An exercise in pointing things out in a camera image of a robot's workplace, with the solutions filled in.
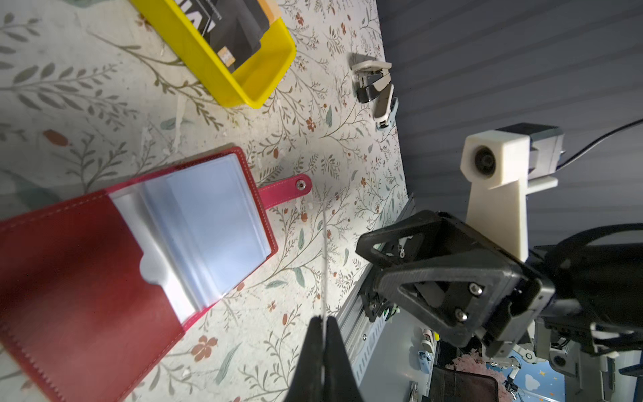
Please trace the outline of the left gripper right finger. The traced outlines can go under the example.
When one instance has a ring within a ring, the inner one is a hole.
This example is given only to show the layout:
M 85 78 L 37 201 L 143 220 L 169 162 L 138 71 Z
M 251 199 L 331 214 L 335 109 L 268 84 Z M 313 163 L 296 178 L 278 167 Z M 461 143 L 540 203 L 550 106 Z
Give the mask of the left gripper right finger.
M 335 317 L 326 320 L 323 401 L 363 402 Z

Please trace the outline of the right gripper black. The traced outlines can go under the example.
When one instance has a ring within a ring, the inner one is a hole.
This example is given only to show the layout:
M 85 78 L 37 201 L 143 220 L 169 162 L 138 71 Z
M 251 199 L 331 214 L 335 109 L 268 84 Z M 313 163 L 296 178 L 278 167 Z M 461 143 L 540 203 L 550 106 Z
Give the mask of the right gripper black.
M 596 242 L 641 230 L 615 224 L 561 241 L 533 264 L 540 276 L 505 300 L 523 278 L 522 261 L 447 212 L 422 210 L 363 234 L 356 253 L 385 268 L 379 295 L 448 343 L 466 346 L 490 318 L 483 352 L 499 359 L 515 345 L 500 332 L 524 335 L 535 323 L 538 358 L 576 382 L 606 382 L 611 360 L 642 349 L 642 245 Z

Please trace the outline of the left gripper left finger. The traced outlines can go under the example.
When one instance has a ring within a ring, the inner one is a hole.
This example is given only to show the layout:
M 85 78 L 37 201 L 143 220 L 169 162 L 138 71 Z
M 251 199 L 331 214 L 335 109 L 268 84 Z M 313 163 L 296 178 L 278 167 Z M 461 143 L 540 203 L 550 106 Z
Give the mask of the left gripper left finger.
M 285 402 L 322 400 L 323 341 L 323 319 L 313 317 L 306 331 L 301 355 Z

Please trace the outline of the yellow plastic card tray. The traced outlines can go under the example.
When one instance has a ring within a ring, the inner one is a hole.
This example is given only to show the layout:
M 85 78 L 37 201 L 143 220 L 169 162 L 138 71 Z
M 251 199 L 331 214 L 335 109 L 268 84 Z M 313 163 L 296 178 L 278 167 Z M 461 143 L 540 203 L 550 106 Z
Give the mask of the yellow plastic card tray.
M 222 107 L 260 108 L 296 58 L 274 1 L 135 1 Z

